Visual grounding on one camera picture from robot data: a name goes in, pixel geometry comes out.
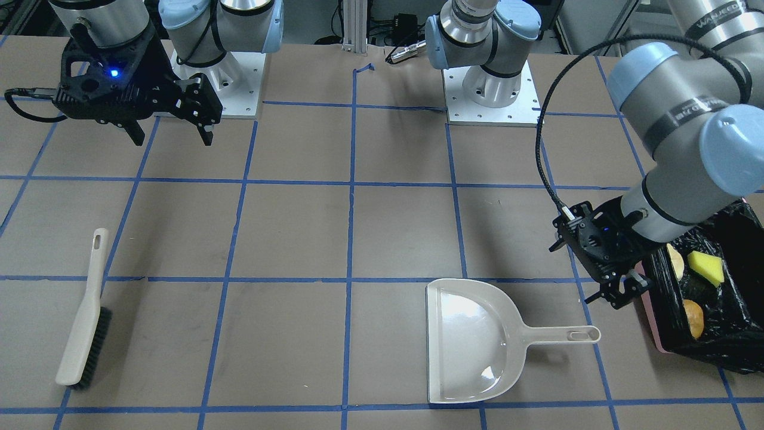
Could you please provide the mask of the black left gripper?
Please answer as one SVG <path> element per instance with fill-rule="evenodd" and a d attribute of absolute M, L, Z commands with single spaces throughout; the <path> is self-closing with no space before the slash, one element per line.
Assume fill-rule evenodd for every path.
<path fill-rule="evenodd" d="M 564 208 L 552 220 L 557 240 L 549 251 L 554 253 L 567 245 L 590 278 L 599 283 L 600 296 L 612 308 L 623 308 L 652 288 L 652 280 L 633 269 L 651 253 L 651 240 L 633 230 L 646 217 L 644 208 L 624 214 L 621 198 L 597 208 L 589 201 L 581 202 Z"/>

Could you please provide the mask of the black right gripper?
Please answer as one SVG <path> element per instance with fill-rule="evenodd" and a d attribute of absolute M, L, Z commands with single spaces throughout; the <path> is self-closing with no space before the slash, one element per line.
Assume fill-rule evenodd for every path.
<path fill-rule="evenodd" d="M 83 34 L 71 36 L 53 104 L 71 119 L 121 125 L 138 147 L 146 139 L 139 120 L 157 112 L 191 122 L 203 145 L 211 146 L 222 114 L 210 79 L 203 73 L 180 79 L 156 33 L 140 33 L 115 47 L 96 47 Z"/>

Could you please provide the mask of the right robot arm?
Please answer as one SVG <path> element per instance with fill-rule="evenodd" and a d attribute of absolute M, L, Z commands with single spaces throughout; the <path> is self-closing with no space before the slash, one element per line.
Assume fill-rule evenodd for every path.
<path fill-rule="evenodd" d="M 194 125 L 206 146 L 221 121 L 224 92 L 241 89 L 234 54 L 279 51 L 281 1 L 160 1 L 170 57 L 143 1 L 52 1 L 70 38 L 50 98 L 69 119 L 122 128 L 144 144 L 140 121 L 168 113 Z"/>

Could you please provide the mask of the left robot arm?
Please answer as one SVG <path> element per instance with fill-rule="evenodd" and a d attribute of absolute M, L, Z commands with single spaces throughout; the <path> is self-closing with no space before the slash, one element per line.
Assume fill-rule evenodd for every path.
<path fill-rule="evenodd" d="M 600 42 L 595 51 L 641 40 L 614 66 L 606 87 L 657 166 L 628 193 L 593 208 L 563 203 L 541 155 L 543 121 L 557 75 L 537 119 L 535 161 L 567 245 L 619 309 L 651 285 L 633 272 L 639 261 L 729 204 L 762 187 L 762 8 L 747 1 L 670 1 L 680 35 L 640 33 Z"/>

